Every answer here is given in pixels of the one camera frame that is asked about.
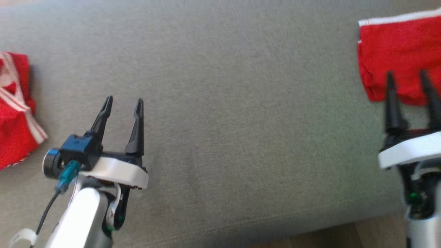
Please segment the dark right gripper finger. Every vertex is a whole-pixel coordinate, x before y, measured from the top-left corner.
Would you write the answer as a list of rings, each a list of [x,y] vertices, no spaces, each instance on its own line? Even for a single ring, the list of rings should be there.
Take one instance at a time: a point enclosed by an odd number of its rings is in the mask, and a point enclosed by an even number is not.
[[[431,80],[425,70],[420,71],[422,91],[427,100],[427,113],[429,118],[429,129],[441,129],[441,101],[436,89],[432,86]]]
[[[398,135],[408,129],[397,96],[395,77],[392,71],[387,72],[387,89],[385,95],[384,128],[388,135]]]

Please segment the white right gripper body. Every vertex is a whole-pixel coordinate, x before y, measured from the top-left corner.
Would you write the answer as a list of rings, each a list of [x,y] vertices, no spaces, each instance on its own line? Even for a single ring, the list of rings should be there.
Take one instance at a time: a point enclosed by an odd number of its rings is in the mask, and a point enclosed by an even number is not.
[[[384,146],[378,154],[380,168],[410,164],[441,155],[441,132],[428,129],[386,132]]]

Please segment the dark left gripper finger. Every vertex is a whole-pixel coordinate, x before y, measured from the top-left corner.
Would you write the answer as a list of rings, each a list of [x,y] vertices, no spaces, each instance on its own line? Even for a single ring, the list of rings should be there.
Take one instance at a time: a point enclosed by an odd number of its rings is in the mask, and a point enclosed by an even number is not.
[[[94,123],[92,124],[92,127],[90,128],[90,134],[97,139],[103,138],[107,119],[111,114],[112,102],[113,96],[107,96],[99,113],[97,114],[97,117],[95,118]]]
[[[144,103],[142,99],[137,101],[133,129],[124,152],[133,156],[144,155]]]

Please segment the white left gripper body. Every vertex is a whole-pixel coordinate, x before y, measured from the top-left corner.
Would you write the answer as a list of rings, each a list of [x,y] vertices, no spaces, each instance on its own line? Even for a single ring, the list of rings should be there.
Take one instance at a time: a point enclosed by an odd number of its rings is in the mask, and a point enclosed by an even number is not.
[[[104,151],[86,159],[86,176],[127,187],[147,188],[149,175],[142,155]]]

